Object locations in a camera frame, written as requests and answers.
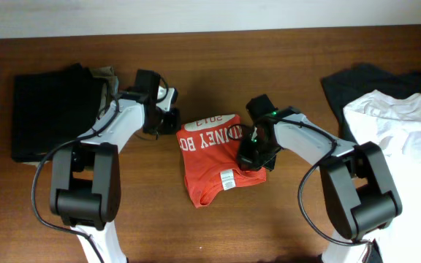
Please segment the red orange printed t-shirt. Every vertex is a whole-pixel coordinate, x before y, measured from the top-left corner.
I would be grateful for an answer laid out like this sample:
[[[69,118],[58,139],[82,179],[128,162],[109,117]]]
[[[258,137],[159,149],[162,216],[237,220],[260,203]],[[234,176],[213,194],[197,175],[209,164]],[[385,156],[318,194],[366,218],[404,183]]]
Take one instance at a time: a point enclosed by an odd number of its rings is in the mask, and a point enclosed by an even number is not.
[[[239,115],[217,115],[186,123],[177,132],[184,183],[196,208],[209,205],[221,191],[266,181],[265,169],[243,171],[236,162],[243,136],[239,124]]]

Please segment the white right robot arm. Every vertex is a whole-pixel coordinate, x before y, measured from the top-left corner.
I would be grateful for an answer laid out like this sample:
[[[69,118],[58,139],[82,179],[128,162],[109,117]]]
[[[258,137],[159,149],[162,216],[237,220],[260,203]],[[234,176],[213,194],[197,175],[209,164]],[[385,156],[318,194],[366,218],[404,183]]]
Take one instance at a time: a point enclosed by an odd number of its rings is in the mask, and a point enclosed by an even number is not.
[[[401,198],[382,149],[373,142],[358,145],[319,128],[294,107],[280,110],[267,95],[250,100],[253,122],[243,127],[236,162],[243,171],[274,170],[277,154],[290,150],[310,164],[297,190],[300,212],[314,231],[338,249],[345,262],[364,247],[359,262],[368,262],[376,248],[365,236],[385,229],[403,210]],[[329,237],[316,228],[303,204],[303,190],[319,170],[328,218],[338,234]]]

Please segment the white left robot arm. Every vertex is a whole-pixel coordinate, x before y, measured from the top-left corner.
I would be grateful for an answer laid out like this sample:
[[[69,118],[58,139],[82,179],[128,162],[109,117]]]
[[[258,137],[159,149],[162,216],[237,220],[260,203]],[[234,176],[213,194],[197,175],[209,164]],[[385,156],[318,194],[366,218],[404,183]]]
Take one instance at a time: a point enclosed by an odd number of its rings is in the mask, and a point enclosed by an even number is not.
[[[90,131],[52,154],[50,210],[77,235],[89,262],[127,262],[115,217],[121,202],[119,153],[138,131],[159,137],[181,124],[178,92],[157,72],[140,69],[134,85],[114,95]]]

